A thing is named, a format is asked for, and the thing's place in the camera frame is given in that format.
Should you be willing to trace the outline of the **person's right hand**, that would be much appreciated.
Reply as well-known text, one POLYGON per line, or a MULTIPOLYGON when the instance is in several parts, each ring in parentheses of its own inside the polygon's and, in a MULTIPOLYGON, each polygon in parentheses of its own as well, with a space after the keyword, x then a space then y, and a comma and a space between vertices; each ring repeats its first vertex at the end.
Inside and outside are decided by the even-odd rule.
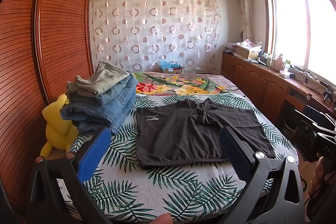
POLYGON ((310 198, 314 198, 317 195, 323 182, 328 182, 331 185, 335 184, 335 170, 330 173, 326 173, 324 157, 320 153, 318 153, 317 156, 319 159, 317 165, 315 166, 315 173, 308 189, 308 195, 310 198))

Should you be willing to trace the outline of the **person's left hand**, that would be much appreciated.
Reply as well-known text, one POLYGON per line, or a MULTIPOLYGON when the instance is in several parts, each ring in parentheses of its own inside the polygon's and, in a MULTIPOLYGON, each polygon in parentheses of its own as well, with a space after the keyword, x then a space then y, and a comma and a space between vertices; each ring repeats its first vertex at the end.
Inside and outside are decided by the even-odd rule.
POLYGON ((173 219, 171 217, 170 213, 165 213, 163 215, 160 215, 159 217, 156 217, 151 223, 149 224, 172 224, 173 219))

